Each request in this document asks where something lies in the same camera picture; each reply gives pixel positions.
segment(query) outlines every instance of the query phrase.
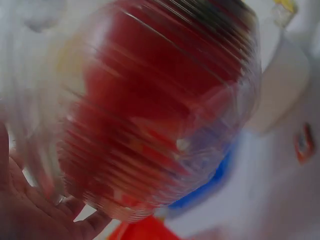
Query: red object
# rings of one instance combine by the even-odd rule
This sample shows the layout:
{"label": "red object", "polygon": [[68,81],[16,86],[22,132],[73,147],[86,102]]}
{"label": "red object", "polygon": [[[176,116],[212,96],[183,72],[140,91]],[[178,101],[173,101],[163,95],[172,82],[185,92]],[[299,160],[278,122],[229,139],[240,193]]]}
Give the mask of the red object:
{"label": "red object", "polygon": [[309,124],[304,124],[302,131],[294,138],[296,156],[301,164],[306,163],[315,153],[315,143]]}
{"label": "red object", "polygon": [[115,4],[123,10],[103,8],[84,31],[86,95],[66,121],[59,159],[76,197],[152,208],[173,176],[190,174],[175,159],[177,140],[233,106],[243,43],[157,1]]}
{"label": "red object", "polygon": [[107,240],[179,240],[165,225],[150,216],[138,223],[121,223]]}

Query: red toy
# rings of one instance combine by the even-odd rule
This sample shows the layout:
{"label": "red toy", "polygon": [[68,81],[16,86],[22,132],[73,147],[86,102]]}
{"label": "red toy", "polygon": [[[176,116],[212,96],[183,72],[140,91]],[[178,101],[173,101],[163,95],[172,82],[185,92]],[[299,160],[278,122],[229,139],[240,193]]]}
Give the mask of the red toy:
{"label": "red toy", "polygon": [[150,216],[138,223],[121,223],[107,240],[180,240],[165,225]]}

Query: hand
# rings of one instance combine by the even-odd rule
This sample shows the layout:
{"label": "hand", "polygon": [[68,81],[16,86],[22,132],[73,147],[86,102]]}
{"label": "hand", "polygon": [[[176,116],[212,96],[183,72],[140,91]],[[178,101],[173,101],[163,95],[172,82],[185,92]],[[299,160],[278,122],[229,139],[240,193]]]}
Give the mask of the hand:
{"label": "hand", "polygon": [[69,198],[54,206],[28,184],[22,168],[0,124],[0,240],[92,240],[111,221],[96,211],[74,222],[85,204]]}

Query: orange object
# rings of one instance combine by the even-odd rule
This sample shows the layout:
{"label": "orange object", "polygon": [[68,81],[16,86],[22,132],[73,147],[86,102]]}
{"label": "orange object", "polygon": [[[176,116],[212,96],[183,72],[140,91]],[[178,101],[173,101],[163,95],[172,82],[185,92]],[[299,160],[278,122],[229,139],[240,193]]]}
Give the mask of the orange object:
{"label": "orange object", "polygon": [[311,127],[304,124],[303,130],[294,138],[294,148],[296,156],[301,164],[306,163],[315,153],[315,143],[311,134]]}
{"label": "orange object", "polygon": [[165,225],[153,216],[134,223],[121,223],[107,240],[179,240]]}

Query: clear plastic container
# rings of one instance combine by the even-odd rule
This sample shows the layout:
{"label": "clear plastic container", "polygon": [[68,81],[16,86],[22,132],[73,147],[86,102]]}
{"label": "clear plastic container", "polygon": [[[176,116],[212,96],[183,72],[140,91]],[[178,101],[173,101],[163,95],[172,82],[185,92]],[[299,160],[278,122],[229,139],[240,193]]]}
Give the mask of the clear plastic container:
{"label": "clear plastic container", "polygon": [[56,203],[149,216],[210,179],[259,96],[258,21],[240,0],[60,1],[48,18],[4,2],[10,126]]}

